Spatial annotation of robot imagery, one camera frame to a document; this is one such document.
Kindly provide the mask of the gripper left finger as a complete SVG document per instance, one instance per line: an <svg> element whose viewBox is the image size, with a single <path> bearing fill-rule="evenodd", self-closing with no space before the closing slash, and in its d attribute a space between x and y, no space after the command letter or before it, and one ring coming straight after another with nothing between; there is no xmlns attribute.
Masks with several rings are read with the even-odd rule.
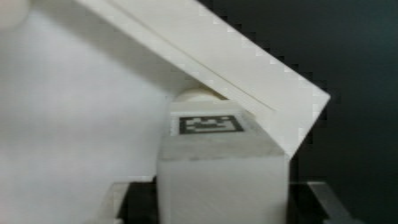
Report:
<svg viewBox="0 0 398 224"><path fill-rule="evenodd" d="M103 202L100 205L100 210L96 212L94 217L84 222L84 224L124 224L123 218L119 217L119 211L126 197L128 187L128 182L115 182L110 185L108 191L105 193Z"/></svg>

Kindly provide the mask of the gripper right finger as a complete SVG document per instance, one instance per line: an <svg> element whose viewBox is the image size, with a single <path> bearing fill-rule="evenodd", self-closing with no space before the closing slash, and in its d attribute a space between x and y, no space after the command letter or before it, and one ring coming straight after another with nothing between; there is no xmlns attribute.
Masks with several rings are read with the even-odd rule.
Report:
<svg viewBox="0 0 398 224"><path fill-rule="evenodd" d="M311 192L320 202L322 209L327 213L327 219L323 224L366 224L359 219L354 218L343 202L339 201L338 195L325 182L307 182Z"/></svg>

